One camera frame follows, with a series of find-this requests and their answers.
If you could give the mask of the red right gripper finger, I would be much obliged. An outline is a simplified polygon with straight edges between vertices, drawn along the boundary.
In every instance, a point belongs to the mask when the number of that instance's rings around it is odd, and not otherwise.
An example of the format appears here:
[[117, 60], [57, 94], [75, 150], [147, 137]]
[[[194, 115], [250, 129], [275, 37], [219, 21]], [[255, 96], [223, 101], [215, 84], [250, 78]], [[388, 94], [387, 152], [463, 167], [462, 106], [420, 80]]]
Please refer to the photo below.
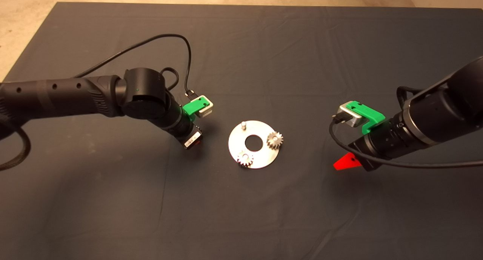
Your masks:
[[342, 171], [362, 167], [362, 164], [353, 153], [347, 153], [333, 164], [334, 169]]

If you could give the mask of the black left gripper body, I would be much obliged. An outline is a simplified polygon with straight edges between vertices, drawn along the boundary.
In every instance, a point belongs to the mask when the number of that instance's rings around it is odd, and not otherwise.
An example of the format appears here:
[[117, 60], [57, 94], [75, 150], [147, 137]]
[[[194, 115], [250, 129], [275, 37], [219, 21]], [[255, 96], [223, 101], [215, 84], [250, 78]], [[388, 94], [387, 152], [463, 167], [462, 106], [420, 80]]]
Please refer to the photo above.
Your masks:
[[194, 147], [194, 142], [197, 138], [203, 138], [203, 132], [199, 126], [191, 123], [185, 132], [175, 135], [174, 138], [176, 138], [185, 149], [190, 149]]

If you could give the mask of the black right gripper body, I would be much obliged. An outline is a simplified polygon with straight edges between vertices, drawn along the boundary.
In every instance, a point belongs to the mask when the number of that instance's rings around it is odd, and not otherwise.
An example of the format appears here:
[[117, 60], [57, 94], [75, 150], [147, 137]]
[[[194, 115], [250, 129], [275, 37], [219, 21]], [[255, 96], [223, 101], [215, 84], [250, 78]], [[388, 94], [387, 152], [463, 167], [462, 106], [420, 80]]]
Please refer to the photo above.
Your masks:
[[375, 134], [366, 134], [349, 143], [348, 146], [359, 153], [363, 153], [372, 157], [371, 159], [367, 159], [361, 157], [358, 154], [355, 154], [355, 157], [357, 158], [357, 160], [359, 160], [362, 167], [367, 172], [371, 172], [379, 169], [383, 165], [379, 162], [376, 162], [376, 160], [382, 160], [385, 158], [385, 156], [381, 153], [384, 141], [384, 138], [382, 138], [381, 136]]

